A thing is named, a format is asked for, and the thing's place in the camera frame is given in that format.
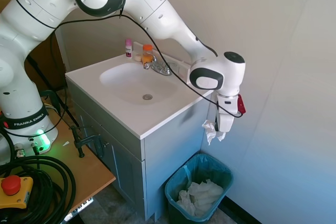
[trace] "vanity cabinet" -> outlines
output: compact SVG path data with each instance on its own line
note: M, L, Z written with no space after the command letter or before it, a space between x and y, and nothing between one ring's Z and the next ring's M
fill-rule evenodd
M201 149L208 102L201 100L138 139L71 81L68 87L80 125L91 126L82 133L102 137L101 161L116 177L113 186L145 220L157 220L165 209L165 183ZM93 143L89 147L96 151Z

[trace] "chrome faucet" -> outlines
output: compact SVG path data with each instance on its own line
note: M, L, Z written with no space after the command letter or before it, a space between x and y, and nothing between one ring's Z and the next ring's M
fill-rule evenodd
M170 66L177 66L177 64L175 63L170 63ZM164 62L158 62L156 57L153 55L153 62L147 62L145 63L145 65L143 66L144 69L153 69L155 72L160 73L164 76L171 76L172 72L169 68L169 66L166 65L166 63Z

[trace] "pink bottle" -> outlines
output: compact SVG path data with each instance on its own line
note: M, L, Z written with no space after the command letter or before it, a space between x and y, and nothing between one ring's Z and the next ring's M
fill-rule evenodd
M131 39L125 40L125 49L126 49L126 57L131 59L132 58L132 40Z

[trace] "franka emika robot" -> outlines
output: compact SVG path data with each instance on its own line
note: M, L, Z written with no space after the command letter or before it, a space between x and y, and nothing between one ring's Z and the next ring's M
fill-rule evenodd
M50 150L58 131L24 61L77 8L94 17L124 10L153 39L175 39L191 57L191 84L216 92L218 131L228 132L234 117L241 116L238 94L244 59L234 52L218 56L193 34L168 0L11 0L0 14L0 127L27 155L33 155L32 139L44 147L40 153ZM8 144L0 141L0 156L5 155L9 158Z

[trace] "orange bottle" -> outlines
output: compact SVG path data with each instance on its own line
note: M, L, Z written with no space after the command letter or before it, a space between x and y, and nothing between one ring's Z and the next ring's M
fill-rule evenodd
M153 46L145 44L142 46L142 63L145 65L147 62L153 61Z

